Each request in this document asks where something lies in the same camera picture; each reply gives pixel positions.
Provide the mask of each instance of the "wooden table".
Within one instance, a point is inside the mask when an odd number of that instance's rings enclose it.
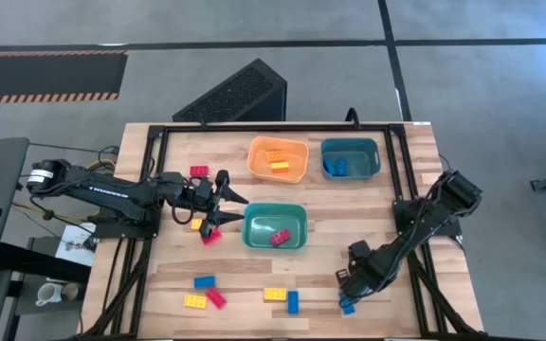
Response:
[[[137,181],[149,124],[128,124],[121,142],[116,176]],[[430,125],[406,123],[409,150],[420,193],[442,171]],[[257,135],[301,140],[309,146],[307,174],[296,185],[254,178],[246,167],[249,144]],[[381,172],[368,181],[331,182],[323,178],[319,145],[327,137],[370,137],[381,153]],[[159,236],[154,241],[138,338],[245,337],[384,337],[419,335],[404,261],[397,280],[381,293],[364,298],[356,313],[343,316],[338,308],[335,271],[346,268],[347,247],[366,240],[372,248],[396,237],[391,201],[394,199],[388,156],[382,133],[172,133],[164,171],[188,174],[190,165],[208,165],[210,174],[228,170],[231,187],[251,203],[303,205],[309,218],[306,245],[299,251],[249,249],[242,243],[243,222],[224,224],[223,239],[204,246],[189,225],[176,224],[164,207]],[[409,193],[399,142],[395,153],[404,193]],[[245,206],[224,203],[222,209],[243,212]],[[183,212],[179,216],[188,216]],[[448,238],[430,241],[439,286],[456,311],[472,327],[482,322],[461,249]],[[88,284],[82,317],[85,327],[100,315],[117,241],[99,244]],[[123,249],[112,283],[117,291]],[[214,274],[228,304],[222,311],[183,306],[195,276]],[[264,302],[263,288],[281,287],[300,293],[300,314],[286,313],[285,302]],[[423,288],[428,324],[435,330],[430,299]],[[121,330],[128,331],[132,299],[126,302]]]

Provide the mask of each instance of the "red lego brick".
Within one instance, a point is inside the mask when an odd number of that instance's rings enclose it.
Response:
[[[222,295],[220,295],[216,288],[210,288],[209,290],[207,290],[206,297],[209,298],[209,300],[212,301],[212,303],[214,303],[214,305],[218,309],[223,309],[223,307],[225,307],[225,305],[227,304],[227,300]]]
[[[287,229],[283,229],[280,232],[271,236],[270,241],[273,244],[273,246],[277,246],[283,242],[286,242],[289,239],[290,239],[290,231],[288,231]]]
[[[191,166],[189,173],[191,176],[208,176],[209,169],[208,166]]]
[[[209,238],[208,239],[202,238],[201,241],[204,243],[204,245],[210,245],[212,242],[216,242],[217,240],[221,238],[223,238],[223,234],[220,232],[220,229],[214,228]]]

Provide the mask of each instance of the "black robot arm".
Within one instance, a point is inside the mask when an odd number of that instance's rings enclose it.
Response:
[[[155,237],[153,228],[158,228],[161,208],[167,202],[173,208],[174,220],[180,224],[187,224],[194,211],[207,213],[200,234],[209,238],[213,225],[244,218],[219,210],[221,198],[247,204],[246,199],[228,187],[229,182],[226,170],[218,172],[216,190],[206,178],[194,184],[175,171],[164,172],[155,179],[131,182],[72,166],[65,160],[44,160],[33,164],[27,189],[33,203],[34,198],[65,195],[104,208],[103,214],[90,217],[90,221],[97,224],[97,230],[99,224],[114,226],[106,235],[97,234],[96,237]],[[180,222],[175,217],[177,207],[191,211],[187,221]]]
[[[425,198],[402,212],[409,228],[393,242],[371,250],[365,241],[349,246],[349,271],[337,272],[343,295],[352,302],[386,288],[395,280],[402,260],[441,226],[471,214],[482,191],[457,171],[445,171]]]

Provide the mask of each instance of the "blue lego brick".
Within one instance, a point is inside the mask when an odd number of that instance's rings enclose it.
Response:
[[[195,289],[208,289],[216,286],[216,278],[214,276],[203,276],[201,278],[195,278]]]
[[[330,174],[335,175],[337,172],[334,169],[334,163],[332,163],[332,160],[327,159],[323,160],[323,168]]]
[[[338,159],[336,176],[347,176],[347,160]]]
[[[347,297],[342,293],[338,293],[338,297],[340,298],[340,307],[342,308],[343,314],[348,315],[355,313],[355,307]]]
[[[298,291],[293,290],[288,292],[288,313],[299,314],[299,292]]]

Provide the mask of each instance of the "orange and black striped mat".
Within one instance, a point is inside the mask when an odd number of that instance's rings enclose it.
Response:
[[[0,103],[116,99],[127,51],[0,52]]]

